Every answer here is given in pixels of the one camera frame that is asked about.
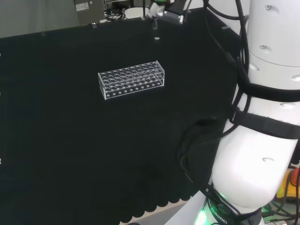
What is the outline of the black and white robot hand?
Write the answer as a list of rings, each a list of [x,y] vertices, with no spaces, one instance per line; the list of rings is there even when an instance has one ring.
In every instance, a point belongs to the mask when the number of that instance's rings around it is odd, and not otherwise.
[[[183,24],[188,15],[189,0],[151,0],[146,17],[168,23]]]

